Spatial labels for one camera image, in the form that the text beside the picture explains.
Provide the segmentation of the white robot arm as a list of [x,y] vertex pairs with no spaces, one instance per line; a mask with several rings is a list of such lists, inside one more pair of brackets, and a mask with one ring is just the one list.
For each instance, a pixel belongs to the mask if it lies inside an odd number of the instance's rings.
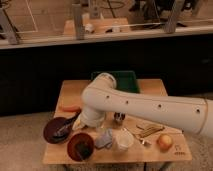
[[107,112],[129,114],[213,138],[213,100],[119,91],[110,73],[100,73],[83,91],[80,123],[96,127]]

